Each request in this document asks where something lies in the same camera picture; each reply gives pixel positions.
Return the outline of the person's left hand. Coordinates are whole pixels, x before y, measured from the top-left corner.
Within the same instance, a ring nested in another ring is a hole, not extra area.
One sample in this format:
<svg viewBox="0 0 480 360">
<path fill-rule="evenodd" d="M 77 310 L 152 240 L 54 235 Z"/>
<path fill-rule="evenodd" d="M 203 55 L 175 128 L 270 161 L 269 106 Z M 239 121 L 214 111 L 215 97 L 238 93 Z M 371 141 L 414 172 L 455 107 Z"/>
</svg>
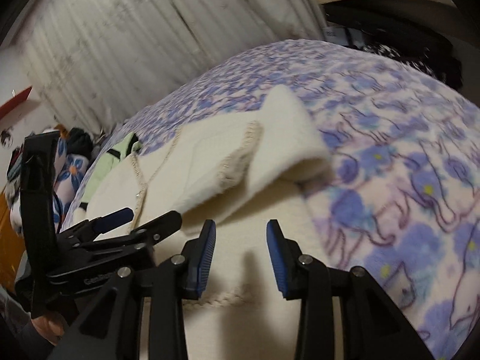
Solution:
<svg viewBox="0 0 480 360">
<path fill-rule="evenodd" d="M 32 319 L 31 322 L 40 336 L 53 346 L 58 345 L 68 327 L 64 318 L 58 313 L 46 313 Z"/>
</svg>

